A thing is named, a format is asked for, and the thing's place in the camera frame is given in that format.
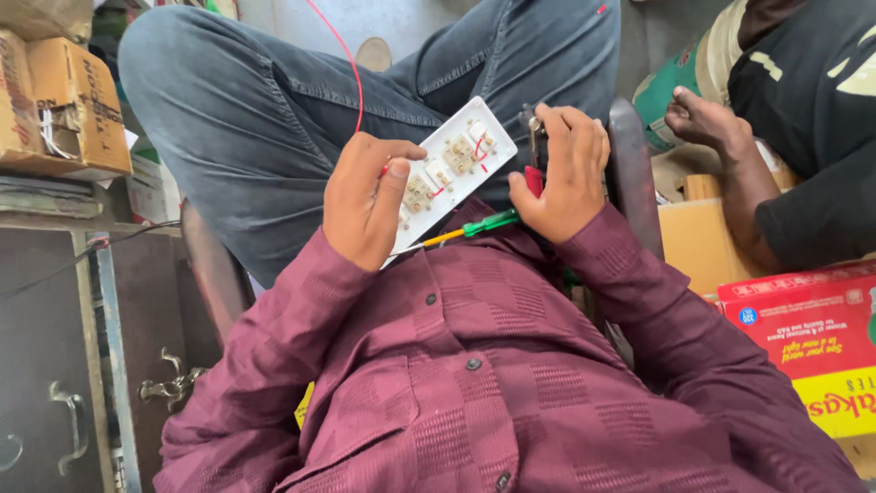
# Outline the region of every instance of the red cardboard box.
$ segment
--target red cardboard box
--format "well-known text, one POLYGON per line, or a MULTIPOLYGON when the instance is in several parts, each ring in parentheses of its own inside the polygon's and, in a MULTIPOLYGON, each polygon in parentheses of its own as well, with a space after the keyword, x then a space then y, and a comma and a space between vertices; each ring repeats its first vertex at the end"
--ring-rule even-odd
POLYGON ((816 424, 833 438, 876 432, 876 261, 725 284, 717 294, 816 424))

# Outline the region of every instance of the shirt button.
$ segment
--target shirt button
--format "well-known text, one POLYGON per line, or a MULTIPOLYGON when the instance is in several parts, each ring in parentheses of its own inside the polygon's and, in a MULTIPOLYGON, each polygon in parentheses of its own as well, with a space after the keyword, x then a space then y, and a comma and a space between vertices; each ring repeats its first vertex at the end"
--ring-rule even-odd
POLYGON ((496 480, 496 491, 501 491, 505 489, 505 486, 508 486, 508 481, 511 479, 511 473, 505 471, 501 476, 496 480))

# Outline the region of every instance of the hand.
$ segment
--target hand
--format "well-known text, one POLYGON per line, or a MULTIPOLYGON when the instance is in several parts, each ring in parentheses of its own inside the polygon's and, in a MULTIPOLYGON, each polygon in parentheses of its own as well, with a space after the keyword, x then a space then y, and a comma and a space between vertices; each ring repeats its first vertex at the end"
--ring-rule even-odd
POLYGON ((754 144, 752 126, 722 105, 706 101, 681 86, 672 93, 666 125, 679 139, 715 149, 721 158, 739 155, 754 144))
POLYGON ((365 270, 380 270, 399 229, 407 160, 425 158, 426 150, 413 142, 354 134, 326 185, 322 231, 332 248, 365 270))
POLYGON ((523 222, 554 244, 572 238, 605 203, 602 175, 610 151, 599 120, 569 106, 539 104, 547 130, 547 184, 535 198, 520 173, 508 175, 511 201, 523 222))

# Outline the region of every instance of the metal cabinet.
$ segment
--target metal cabinet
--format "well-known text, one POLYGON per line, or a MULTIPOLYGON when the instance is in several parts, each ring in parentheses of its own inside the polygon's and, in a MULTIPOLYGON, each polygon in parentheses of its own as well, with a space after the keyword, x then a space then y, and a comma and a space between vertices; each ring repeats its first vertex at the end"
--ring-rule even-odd
POLYGON ((153 491, 184 403, 142 390, 221 357, 179 230, 22 226, 0 225, 0 293, 58 274, 0 294, 0 492, 153 491))
MULTIPOLYGON (((73 257, 70 232, 0 229, 0 292, 73 257)), ((85 346, 76 269, 0 298, 0 491, 103 491, 85 346)))
MULTIPOLYGON (((92 236, 109 236, 112 242, 126 234, 92 236)), ((124 458, 123 486, 127 493, 153 491, 152 478, 161 469, 161 430, 183 403, 162 396, 144 399, 141 392, 146 382, 187 375, 192 370, 187 360, 215 364, 221 356, 215 328, 182 239, 144 234, 111 243, 97 252, 96 260, 124 458)))

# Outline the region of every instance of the black wire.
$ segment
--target black wire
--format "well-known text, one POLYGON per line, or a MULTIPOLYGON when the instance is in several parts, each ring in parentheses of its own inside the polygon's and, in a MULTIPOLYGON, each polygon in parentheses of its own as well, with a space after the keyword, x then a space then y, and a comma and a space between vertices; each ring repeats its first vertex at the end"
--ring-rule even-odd
MULTIPOLYGON (((145 232, 149 232, 149 231, 156 230, 159 228, 178 225, 179 223, 180 223, 180 221, 166 221, 164 223, 158 223, 156 225, 151 225, 149 227, 143 228, 138 232, 134 232, 132 234, 129 234, 128 236, 123 236, 122 238, 117 238, 117 239, 111 239, 111 240, 107 241, 106 243, 107 243, 107 246, 115 245, 116 243, 120 243, 122 241, 125 241, 126 239, 134 238, 135 236, 138 236, 139 234, 143 234, 145 232)), ((102 248, 98 248, 94 245, 89 245, 88 248, 86 248, 84 252, 76 255, 71 261, 62 265, 57 270, 53 271, 51 274, 46 275, 44 277, 40 277, 36 281, 31 281, 31 282, 28 282, 27 284, 24 284, 22 286, 18 286, 15 289, 10 289, 9 291, 6 291, 4 293, 0 293, 0 303, 3 303, 5 301, 9 300, 10 298, 16 297, 16 296, 20 295, 21 293, 24 293, 25 291, 27 291, 35 286, 40 285, 41 283, 46 282, 49 279, 52 279, 56 275, 66 271, 69 268, 76 267, 76 264, 87 259, 88 256, 91 255, 93 252, 96 252, 97 250, 101 250, 101 249, 102 248)))

